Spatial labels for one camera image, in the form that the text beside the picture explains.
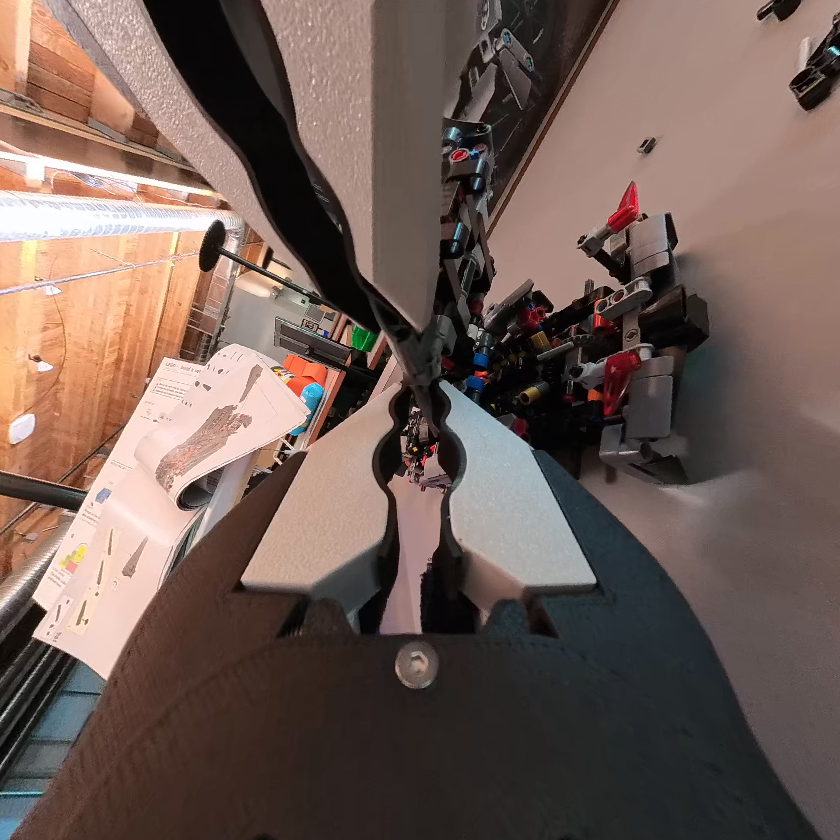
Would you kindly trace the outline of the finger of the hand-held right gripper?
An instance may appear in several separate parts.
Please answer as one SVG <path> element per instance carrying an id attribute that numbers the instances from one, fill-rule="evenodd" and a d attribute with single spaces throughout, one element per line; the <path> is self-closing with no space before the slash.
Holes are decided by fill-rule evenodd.
<path id="1" fill-rule="evenodd" d="M 358 284 L 424 331 L 438 275 L 447 2 L 221 2 L 319 176 Z"/>
<path id="2" fill-rule="evenodd" d="M 369 303 L 343 253 L 326 189 L 291 138 L 228 26 L 221 2 L 69 2 L 103 68 L 269 242 L 284 245 L 323 298 Z"/>

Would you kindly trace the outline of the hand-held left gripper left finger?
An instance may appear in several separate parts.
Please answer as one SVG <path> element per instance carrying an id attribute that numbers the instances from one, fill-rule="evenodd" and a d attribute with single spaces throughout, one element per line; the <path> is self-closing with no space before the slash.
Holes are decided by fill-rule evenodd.
<path id="1" fill-rule="evenodd" d="M 333 599 L 360 631 L 379 631 L 400 553 L 387 486 L 407 406 L 393 384 L 308 448 L 242 574 L 246 590 Z"/>

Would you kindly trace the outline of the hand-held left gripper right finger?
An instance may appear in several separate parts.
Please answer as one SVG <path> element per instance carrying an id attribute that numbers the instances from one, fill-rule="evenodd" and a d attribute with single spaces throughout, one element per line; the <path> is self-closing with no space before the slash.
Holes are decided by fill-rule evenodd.
<path id="1" fill-rule="evenodd" d="M 449 383 L 437 459 L 451 479 L 429 563 L 429 622 L 478 624 L 500 602 L 596 592 L 597 579 L 536 453 Z"/>

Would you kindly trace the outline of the long grey lego panel assembly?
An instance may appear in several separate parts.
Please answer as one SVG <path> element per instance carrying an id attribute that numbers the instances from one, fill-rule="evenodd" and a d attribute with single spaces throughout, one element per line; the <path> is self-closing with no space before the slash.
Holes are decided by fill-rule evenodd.
<path id="1" fill-rule="evenodd" d="M 460 382 L 476 371 L 475 334 L 495 276 L 486 212 L 495 153 L 491 126 L 443 120 L 439 266 L 432 309 L 423 330 L 403 319 L 388 327 L 389 341 L 427 423 L 439 436 L 441 382 Z"/>

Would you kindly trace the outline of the grey lego car model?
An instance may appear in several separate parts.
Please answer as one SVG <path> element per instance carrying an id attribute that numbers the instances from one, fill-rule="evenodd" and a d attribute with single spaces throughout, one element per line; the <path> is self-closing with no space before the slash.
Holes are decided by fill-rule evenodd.
<path id="1" fill-rule="evenodd" d="M 430 344 L 433 382 L 447 382 L 574 477 L 596 451 L 615 471 L 687 483 L 674 423 L 686 355 L 709 337 L 706 301 L 677 279 L 669 213 L 641 210 L 630 182 L 603 225 L 577 247 L 608 273 L 556 308 L 526 280 L 486 306 L 495 267 L 473 186 L 457 186 L 444 219 Z"/>

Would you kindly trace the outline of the lego set box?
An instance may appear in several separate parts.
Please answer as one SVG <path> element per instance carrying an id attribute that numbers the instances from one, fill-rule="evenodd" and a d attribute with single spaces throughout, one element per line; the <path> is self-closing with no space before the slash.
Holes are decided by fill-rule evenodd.
<path id="1" fill-rule="evenodd" d="M 615 5 L 613 1 L 476 2 L 476 43 L 447 115 L 491 127 L 496 163 L 490 218 L 501 211 Z"/>

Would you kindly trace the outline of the scattered loose lego pieces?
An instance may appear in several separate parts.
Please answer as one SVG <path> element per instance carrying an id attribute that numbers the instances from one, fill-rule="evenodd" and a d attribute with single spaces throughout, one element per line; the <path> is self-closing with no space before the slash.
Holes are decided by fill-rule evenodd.
<path id="1" fill-rule="evenodd" d="M 799 8 L 802 1 L 769 1 L 756 12 L 762 22 L 769 17 L 785 21 Z M 789 89 L 798 106 L 806 112 L 819 107 L 832 94 L 839 77 L 839 12 L 832 18 L 826 36 L 816 43 L 814 38 L 804 38 L 797 54 L 797 72 Z M 650 154 L 657 139 L 649 136 L 637 147 L 637 153 Z"/>

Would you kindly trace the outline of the blue roll pouch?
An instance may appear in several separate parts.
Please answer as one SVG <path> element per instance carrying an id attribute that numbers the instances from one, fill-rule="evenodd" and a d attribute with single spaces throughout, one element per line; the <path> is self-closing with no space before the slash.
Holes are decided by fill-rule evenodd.
<path id="1" fill-rule="evenodd" d="M 323 397 L 323 385 L 320 384 L 318 381 L 311 381 L 305 384 L 301 388 L 301 392 L 299 395 L 301 401 L 304 403 L 304 406 L 307 409 L 307 417 L 301 423 L 301 425 L 297 428 L 294 432 L 294 435 L 300 435 L 308 429 L 308 426 L 315 414 L 318 410 L 320 402 Z"/>

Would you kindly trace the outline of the open instruction booklet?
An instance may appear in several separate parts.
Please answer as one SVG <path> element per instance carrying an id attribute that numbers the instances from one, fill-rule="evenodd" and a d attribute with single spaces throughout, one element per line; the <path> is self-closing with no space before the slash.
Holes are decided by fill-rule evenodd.
<path id="1" fill-rule="evenodd" d="M 33 640 L 108 678 L 215 491 L 207 478 L 299 427 L 280 363 L 239 344 L 164 359 L 38 584 Z"/>

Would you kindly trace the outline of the orange bag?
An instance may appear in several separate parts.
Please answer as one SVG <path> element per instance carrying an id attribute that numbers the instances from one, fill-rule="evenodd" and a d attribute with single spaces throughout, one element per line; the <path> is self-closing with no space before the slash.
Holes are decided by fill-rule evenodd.
<path id="1" fill-rule="evenodd" d="M 326 384 L 328 368 L 323 364 L 289 353 L 282 363 L 283 382 L 299 397 L 304 393 L 319 396 Z"/>

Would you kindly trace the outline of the black floor lamp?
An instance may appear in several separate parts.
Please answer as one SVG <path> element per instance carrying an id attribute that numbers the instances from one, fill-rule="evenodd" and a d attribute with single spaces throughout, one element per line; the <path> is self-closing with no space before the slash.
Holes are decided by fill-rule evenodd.
<path id="1" fill-rule="evenodd" d="M 201 271 L 207 272 L 214 270 L 217 262 L 224 257 L 235 264 L 256 273 L 260 277 L 271 280 L 276 285 L 283 286 L 284 288 L 290 288 L 296 293 L 309 298 L 319 305 L 327 306 L 336 312 L 340 312 L 341 314 L 348 316 L 351 320 L 365 329 L 373 330 L 378 326 L 378 321 L 375 320 L 373 309 L 369 303 L 362 305 L 351 301 L 350 306 L 347 307 L 341 303 L 334 303 L 327 298 L 321 297 L 317 292 L 308 288 L 300 287 L 288 278 L 277 276 L 267 269 L 258 266 L 244 257 L 228 250 L 224 247 L 226 236 L 227 230 L 224 223 L 219 219 L 214 220 L 206 231 L 201 247 L 199 248 L 198 263 Z"/>
<path id="2" fill-rule="evenodd" d="M 318 305 L 326 305 L 326 299 L 316 291 L 313 283 L 308 278 L 306 271 L 300 268 L 296 260 L 290 256 L 282 255 L 269 246 L 264 247 L 261 257 L 261 268 L 267 270 L 271 275 L 279 278 L 279 283 L 284 290 L 295 292 L 302 297 Z"/>

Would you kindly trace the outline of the silver ventilation duct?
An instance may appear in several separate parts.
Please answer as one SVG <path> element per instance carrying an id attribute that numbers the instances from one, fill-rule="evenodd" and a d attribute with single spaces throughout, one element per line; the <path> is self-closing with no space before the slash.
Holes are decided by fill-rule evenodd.
<path id="1" fill-rule="evenodd" d="M 31 192 L 1 193 L 1 242 L 205 233 L 214 221 L 242 230 L 236 213 L 216 208 L 133 203 Z"/>

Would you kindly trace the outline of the dark grey desk rail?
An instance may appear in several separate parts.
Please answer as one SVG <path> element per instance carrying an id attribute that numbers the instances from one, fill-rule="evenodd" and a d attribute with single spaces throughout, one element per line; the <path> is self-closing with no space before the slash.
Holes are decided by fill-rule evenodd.
<path id="1" fill-rule="evenodd" d="M 349 365 L 352 352 L 344 344 L 326 339 L 280 317 L 275 318 L 274 344 L 301 358 L 341 370 Z"/>

